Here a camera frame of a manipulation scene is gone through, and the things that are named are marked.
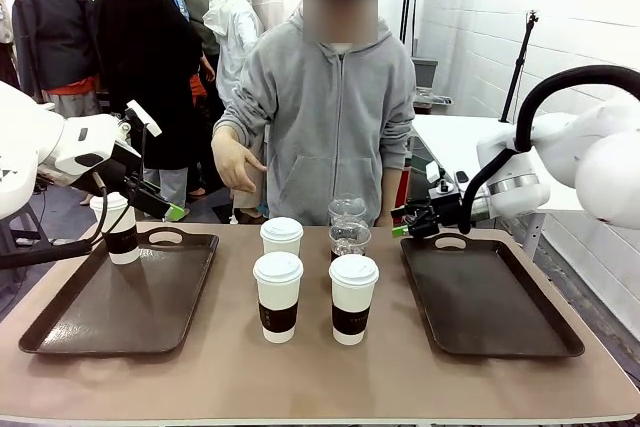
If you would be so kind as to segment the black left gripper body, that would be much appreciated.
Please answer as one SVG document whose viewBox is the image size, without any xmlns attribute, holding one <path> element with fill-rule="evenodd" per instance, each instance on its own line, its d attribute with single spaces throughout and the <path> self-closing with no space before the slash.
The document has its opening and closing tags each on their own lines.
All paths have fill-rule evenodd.
<svg viewBox="0 0 640 427">
<path fill-rule="evenodd" d="M 100 189 L 93 179 L 96 172 L 108 193 L 117 192 L 135 209 L 156 219 L 169 213 L 171 204 L 160 195 L 160 188 L 147 182 L 140 172 L 142 159 L 130 148 L 116 144 L 112 156 L 85 174 L 85 191 L 99 196 Z"/>
</svg>

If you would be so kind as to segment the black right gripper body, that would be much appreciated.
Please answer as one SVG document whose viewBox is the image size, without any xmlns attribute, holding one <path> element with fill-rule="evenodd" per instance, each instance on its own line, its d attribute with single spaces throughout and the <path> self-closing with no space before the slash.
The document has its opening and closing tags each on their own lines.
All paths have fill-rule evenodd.
<svg viewBox="0 0 640 427">
<path fill-rule="evenodd" d="M 440 233 L 441 227 L 456 228 L 460 218 L 462 196 L 457 189 L 446 192 L 440 189 L 429 190 L 429 206 L 425 214 L 426 236 Z"/>
</svg>

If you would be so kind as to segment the person's right hand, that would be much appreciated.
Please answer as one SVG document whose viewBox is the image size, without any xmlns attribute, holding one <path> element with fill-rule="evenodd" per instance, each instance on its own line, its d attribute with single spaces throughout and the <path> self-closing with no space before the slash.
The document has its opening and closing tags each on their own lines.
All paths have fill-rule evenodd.
<svg viewBox="0 0 640 427">
<path fill-rule="evenodd" d="M 231 190 L 254 194 L 257 187 L 247 174 L 246 166 L 263 173 L 266 167 L 238 141 L 236 131 L 229 126 L 217 128 L 211 147 L 216 169 L 224 185 Z"/>
</svg>

